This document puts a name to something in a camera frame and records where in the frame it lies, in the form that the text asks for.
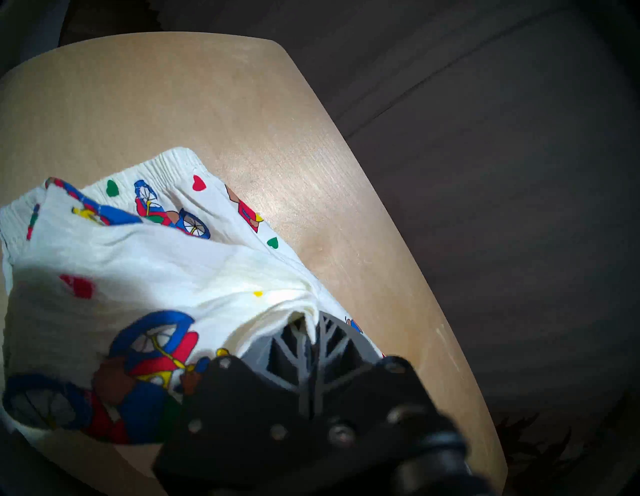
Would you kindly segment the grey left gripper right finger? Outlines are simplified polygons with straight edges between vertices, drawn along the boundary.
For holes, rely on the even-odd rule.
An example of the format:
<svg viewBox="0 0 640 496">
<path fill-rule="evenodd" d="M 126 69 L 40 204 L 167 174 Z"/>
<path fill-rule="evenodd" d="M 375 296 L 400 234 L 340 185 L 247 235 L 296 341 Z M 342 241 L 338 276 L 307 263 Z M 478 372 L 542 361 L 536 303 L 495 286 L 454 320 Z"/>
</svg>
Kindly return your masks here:
<svg viewBox="0 0 640 496">
<path fill-rule="evenodd" d="M 310 372 L 310 415 L 364 436 L 382 426 L 411 426 L 416 450 L 458 452 L 465 439 L 439 410 L 409 361 L 383 356 L 360 331 L 321 312 Z"/>
</svg>

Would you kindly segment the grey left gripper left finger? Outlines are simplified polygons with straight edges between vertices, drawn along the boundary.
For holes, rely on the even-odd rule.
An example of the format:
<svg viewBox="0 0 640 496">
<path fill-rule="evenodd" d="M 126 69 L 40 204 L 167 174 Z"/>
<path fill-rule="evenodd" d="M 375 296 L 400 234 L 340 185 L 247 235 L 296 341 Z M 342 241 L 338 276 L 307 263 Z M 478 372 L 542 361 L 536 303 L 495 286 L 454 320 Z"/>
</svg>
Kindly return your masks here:
<svg viewBox="0 0 640 496">
<path fill-rule="evenodd" d="M 232 493 L 269 477 L 276 451 L 313 413 L 306 319 L 210 362 L 152 466 L 167 493 Z"/>
</svg>

